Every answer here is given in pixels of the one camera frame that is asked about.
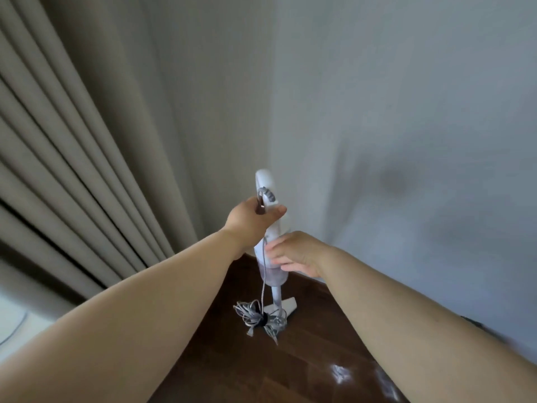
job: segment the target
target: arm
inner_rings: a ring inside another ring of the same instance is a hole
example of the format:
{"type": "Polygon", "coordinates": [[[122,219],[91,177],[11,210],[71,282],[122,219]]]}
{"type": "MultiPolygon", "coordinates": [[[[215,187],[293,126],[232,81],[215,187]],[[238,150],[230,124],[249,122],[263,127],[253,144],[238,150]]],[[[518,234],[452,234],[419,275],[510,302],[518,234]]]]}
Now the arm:
{"type": "Polygon", "coordinates": [[[228,266],[285,208],[256,215],[256,198],[225,227],[103,291],[0,366],[3,402],[146,402],[216,296],[228,266]]]}
{"type": "Polygon", "coordinates": [[[413,403],[530,402],[537,367],[489,334],[343,250],[302,232],[267,245],[285,270],[320,275],[371,354],[413,403]]]}

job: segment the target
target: beige curtain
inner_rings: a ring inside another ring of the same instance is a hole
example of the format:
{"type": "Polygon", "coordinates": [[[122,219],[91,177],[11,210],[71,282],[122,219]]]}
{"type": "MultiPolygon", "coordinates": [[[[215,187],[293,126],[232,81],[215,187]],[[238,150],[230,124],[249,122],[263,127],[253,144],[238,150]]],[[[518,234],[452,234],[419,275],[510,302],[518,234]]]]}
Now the beige curtain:
{"type": "Polygon", "coordinates": [[[4,293],[57,317],[197,240],[177,181],[155,175],[178,192],[164,233],[39,0],[0,0],[0,77],[4,293]]]}

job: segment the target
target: white vacuum cleaner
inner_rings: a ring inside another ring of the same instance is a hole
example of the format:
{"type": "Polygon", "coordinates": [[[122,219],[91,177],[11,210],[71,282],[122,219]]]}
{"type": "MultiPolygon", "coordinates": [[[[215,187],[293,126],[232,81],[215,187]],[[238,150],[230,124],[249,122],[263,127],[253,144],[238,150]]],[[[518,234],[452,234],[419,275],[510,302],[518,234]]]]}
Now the white vacuum cleaner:
{"type": "MultiPolygon", "coordinates": [[[[274,180],[269,170],[256,172],[256,189],[258,213],[265,213],[270,208],[279,205],[274,180]]],[[[261,303],[254,300],[251,303],[238,302],[233,306],[244,323],[250,327],[248,335],[253,336],[254,328],[263,327],[276,344],[278,344],[278,333],[283,331],[287,325],[287,317],[296,310],[296,300],[294,297],[281,299],[281,286],[287,281],[289,273],[281,270],[279,264],[270,262],[265,253],[265,244],[287,232],[289,232],[289,221],[288,216],[284,215],[269,226],[265,232],[265,237],[254,247],[261,278],[263,278],[261,303]],[[265,285],[271,287],[273,299],[273,303],[267,306],[264,306],[263,303],[265,285]]]]}

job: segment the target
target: wooden floor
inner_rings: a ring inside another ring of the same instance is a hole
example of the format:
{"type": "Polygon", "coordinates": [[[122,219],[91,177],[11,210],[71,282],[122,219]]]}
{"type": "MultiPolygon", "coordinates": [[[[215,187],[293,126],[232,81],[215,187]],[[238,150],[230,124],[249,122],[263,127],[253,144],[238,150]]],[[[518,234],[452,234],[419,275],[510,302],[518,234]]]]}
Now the wooden floor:
{"type": "MultiPolygon", "coordinates": [[[[254,336],[232,305],[260,297],[254,259],[229,269],[198,331],[151,398],[160,402],[406,401],[387,379],[325,285],[291,274],[283,298],[298,309],[276,345],[262,328],[254,336]]],[[[265,301],[272,303],[270,291],[265,301]]]]}

